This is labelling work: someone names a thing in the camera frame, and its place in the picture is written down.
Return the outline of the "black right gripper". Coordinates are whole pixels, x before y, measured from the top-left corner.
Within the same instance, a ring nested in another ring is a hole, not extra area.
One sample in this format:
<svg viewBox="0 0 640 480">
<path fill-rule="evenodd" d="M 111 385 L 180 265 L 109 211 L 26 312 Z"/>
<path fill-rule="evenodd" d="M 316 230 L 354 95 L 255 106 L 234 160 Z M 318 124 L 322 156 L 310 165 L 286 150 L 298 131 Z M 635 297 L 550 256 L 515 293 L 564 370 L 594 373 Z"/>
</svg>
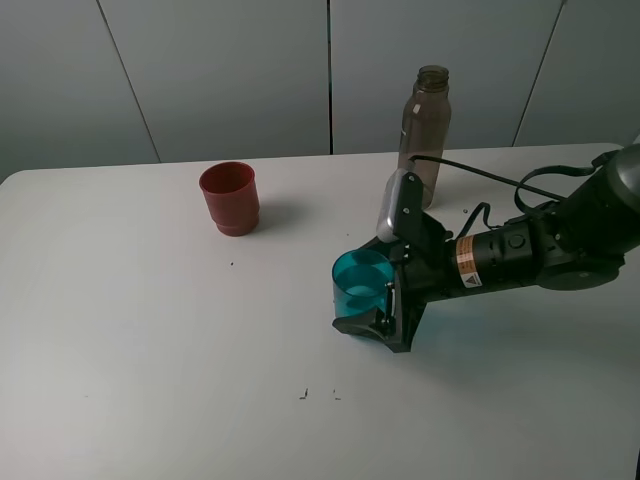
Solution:
<svg viewBox="0 0 640 480">
<path fill-rule="evenodd" d="M 409 352 L 427 304 L 447 297 L 446 247 L 452 237 L 439 221 L 421 213 L 408 239 L 385 243 L 374 237 L 360 246 L 359 250 L 387 255 L 393 266 L 386 311 L 373 307 L 335 318 L 332 326 L 342 334 L 379 342 L 394 353 Z"/>
</svg>

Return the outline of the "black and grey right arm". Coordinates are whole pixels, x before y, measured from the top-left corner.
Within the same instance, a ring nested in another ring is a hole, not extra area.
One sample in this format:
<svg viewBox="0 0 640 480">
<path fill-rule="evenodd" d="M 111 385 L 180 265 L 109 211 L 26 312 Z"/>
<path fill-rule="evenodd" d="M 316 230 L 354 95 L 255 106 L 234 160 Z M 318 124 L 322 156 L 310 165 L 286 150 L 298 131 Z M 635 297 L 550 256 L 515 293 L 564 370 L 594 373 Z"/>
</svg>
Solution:
<svg viewBox="0 0 640 480">
<path fill-rule="evenodd" d="M 548 166 L 548 175 L 579 177 L 569 196 L 547 193 L 519 216 L 473 233 L 447 230 L 422 208 L 420 156 L 389 178 L 376 236 L 332 268 L 341 333 L 407 352 L 428 304 L 539 286 L 577 291 L 615 280 L 639 244 L 639 149 L 599 155 L 587 167 Z"/>
</svg>

